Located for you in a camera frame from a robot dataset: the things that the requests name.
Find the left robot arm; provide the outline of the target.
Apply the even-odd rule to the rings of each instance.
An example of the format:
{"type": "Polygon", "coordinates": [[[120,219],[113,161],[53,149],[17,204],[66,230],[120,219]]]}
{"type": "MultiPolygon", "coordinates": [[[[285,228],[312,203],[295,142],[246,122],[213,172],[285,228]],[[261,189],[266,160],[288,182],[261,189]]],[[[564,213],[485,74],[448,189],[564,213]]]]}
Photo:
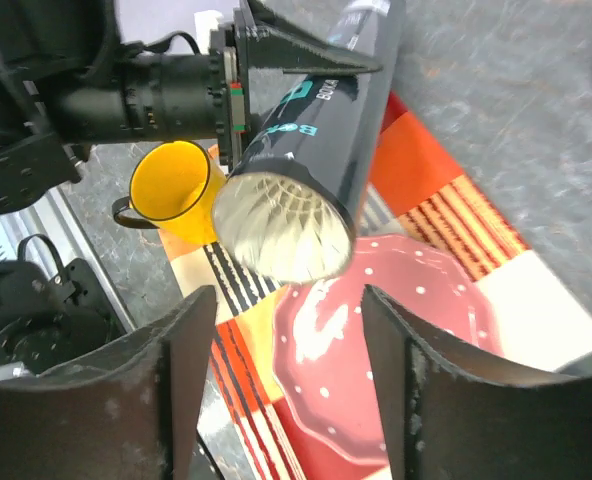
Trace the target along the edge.
{"type": "Polygon", "coordinates": [[[156,141],[114,221],[218,243],[283,284],[352,257],[405,5],[353,1],[319,39],[243,1],[202,52],[122,40],[112,1],[0,1],[0,214],[76,183],[94,144],[156,141]]]}

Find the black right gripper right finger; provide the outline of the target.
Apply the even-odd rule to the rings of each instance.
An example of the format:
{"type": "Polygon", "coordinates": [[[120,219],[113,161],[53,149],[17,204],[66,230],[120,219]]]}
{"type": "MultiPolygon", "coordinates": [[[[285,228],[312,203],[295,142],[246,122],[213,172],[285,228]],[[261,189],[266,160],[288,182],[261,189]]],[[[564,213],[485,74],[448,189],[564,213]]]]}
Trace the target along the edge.
{"type": "Polygon", "coordinates": [[[375,286],[363,331],[396,479],[592,479],[592,376],[527,367],[375,286]]]}

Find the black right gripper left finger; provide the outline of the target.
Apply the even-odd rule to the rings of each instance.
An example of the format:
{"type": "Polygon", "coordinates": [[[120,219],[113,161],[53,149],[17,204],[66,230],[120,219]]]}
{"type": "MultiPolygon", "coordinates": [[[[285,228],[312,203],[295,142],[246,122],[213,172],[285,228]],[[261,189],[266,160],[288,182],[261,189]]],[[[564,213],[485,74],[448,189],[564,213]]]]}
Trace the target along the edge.
{"type": "Polygon", "coordinates": [[[0,479],[187,479],[216,293],[39,377],[0,382],[0,479]]]}

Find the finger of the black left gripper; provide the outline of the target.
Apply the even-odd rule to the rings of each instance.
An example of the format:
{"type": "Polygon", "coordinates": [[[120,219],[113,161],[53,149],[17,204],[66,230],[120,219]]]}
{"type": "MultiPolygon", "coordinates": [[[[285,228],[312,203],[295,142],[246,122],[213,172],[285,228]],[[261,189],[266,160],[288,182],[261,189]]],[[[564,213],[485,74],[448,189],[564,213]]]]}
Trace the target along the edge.
{"type": "Polygon", "coordinates": [[[375,58],[327,43],[261,1],[240,3],[240,66],[306,75],[356,75],[382,69],[375,58]]]}

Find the white feather shuttlecock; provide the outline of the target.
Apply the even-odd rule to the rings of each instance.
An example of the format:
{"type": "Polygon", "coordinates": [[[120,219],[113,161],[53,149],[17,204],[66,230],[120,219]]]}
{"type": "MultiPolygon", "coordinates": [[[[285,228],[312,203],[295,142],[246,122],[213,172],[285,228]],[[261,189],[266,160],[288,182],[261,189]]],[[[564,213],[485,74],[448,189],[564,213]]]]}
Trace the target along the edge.
{"type": "Polygon", "coordinates": [[[230,178],[216,196],[212,222],[232,259],[281,283],[334,277],[353,253],[354,235],[332,205],[277,174],[230,178]]]}

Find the black shuttlecock tube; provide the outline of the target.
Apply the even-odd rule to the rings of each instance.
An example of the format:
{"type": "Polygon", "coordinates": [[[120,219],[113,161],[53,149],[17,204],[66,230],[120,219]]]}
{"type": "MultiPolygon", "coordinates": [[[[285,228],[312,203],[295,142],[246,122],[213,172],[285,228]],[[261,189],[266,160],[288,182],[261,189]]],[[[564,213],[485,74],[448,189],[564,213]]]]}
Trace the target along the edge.
{"type": "Polygon", "coordinates": [[[353,250],[404,17],[402,1],[350,2],[329,38],[373,55],[382,69],[305,77],[275,106],[229,177],[270,173],[312,188],[353,233],[353,250]]]}

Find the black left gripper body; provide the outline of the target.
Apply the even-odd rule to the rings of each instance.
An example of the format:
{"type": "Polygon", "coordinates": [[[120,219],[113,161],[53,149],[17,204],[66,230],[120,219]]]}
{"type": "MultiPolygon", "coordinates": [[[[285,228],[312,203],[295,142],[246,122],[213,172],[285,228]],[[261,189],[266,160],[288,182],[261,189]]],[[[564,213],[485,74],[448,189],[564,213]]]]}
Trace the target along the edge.
{"type": "Polygon", "coordinates": [[[233,24],[211,32],[207,53],[175,31],[154,43],[120,45],[100,83],[51,80],[50,120],[77,144],[214,139],[221,164],[235,165],[246,144],[247,79],[233,24]]]}

